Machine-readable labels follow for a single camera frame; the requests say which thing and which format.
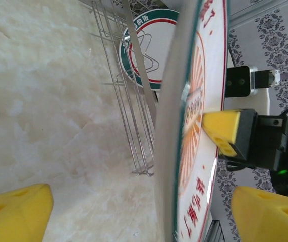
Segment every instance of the yellow foam pad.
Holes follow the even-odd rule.
[[[0,242],[40,242],[53,209],[49,185],[0,194]]]
[[[226,156],[236,156],[231,144],[236,142],[239,126],[239,110],[210,112],[203,115],[202,128]]]
[[[231,207],[242,242],[288,242],[288,197],[237,187]]]

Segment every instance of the gray floral wallpaper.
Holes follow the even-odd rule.
[[[229,32],[229,46],[236,66],[255,65],[259,70],[288,72],[288,5]],[[271,114],[288,108],[288,79],[270,90]],[[225,161],[218,163],[211,212],[221,222],[225,241],[241,241],[231,213],[231,197],[236,186],[254,186],[274,192],[269,173],[263,169],[228,172]]]

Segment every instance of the round plate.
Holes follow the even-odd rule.
[[[157,112],[155,197],[165,241],[201,241],[218,157],[201,123],[223,109],[227,2],[191,0],[182,12]]]
[[[157,91],[161,87],[165,63],[174,34],[179,13],[169,9],[155,9],[145,12],[134,19],[141,52],[152,90]],[[129,41],[128,28],[124,31],[123,41],[119,44],[119,58],[126,75],[132,80],[134,69],[136,82],[142,86],[142,81],[137,70],[137,63],[133,46]]]

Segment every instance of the green led light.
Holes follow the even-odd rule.
[[[288,170],[281,170],[279,173],[278,173],[278,175],[284,175],[284,174],[286,174],[288,172]]]

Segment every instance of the marble surface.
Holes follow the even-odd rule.
[[[0,193],[50,184],[45,242],[159,241],[97,32],[77,0],[0,0]]]

